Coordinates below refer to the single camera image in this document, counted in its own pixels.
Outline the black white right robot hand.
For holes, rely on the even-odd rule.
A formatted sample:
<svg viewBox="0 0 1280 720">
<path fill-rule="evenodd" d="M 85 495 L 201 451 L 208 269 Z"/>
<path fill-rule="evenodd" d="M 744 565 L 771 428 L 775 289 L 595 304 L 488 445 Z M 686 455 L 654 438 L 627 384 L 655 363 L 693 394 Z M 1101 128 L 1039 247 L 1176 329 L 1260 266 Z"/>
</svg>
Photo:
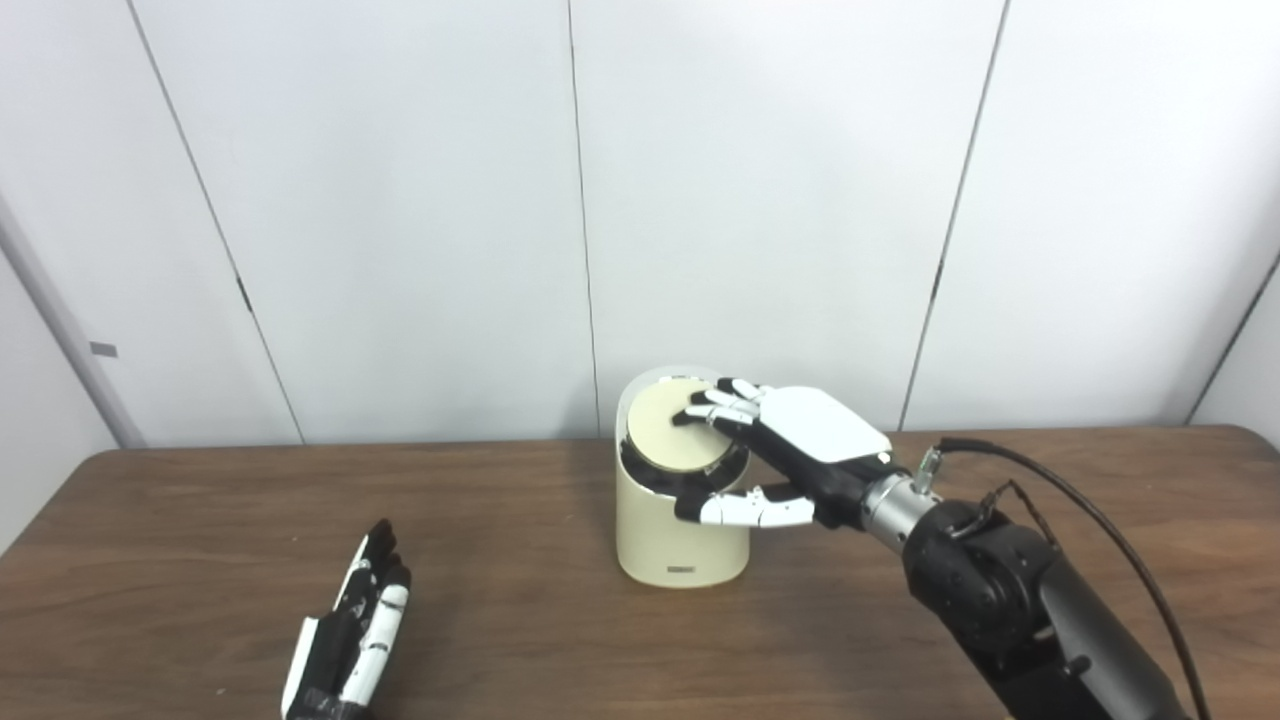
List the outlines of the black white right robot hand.
<svg viewBox="0 0 1280 720">
<path fill-rule="evenodd" d="M 686 489 L 675 501 L 675 516 L 682 521 L 759 528 L 818 523 L 865 530 L 870 491 L 902 473 L 890 439 L 818 388 L 721 378 L 691 395 L 672 424 L 718 430 L 786 479 L 748 491 Z"/>
</svg>

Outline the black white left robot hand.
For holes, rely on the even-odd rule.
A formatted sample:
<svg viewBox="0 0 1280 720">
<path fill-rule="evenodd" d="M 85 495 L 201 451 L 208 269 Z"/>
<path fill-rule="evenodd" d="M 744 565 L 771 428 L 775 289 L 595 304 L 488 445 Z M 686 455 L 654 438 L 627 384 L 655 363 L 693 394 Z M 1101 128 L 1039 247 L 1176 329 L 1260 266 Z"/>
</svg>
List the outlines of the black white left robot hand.
<svg viewBox="0 0 1280 720">
<path fill-rule="evenodd" d="M 372 697 L 404 619 L 411 570 L 383 518 L 360 541 L 335 601 L 303 618 L 282 692 L 283 719 L 372 719 Z"/>
</svg>

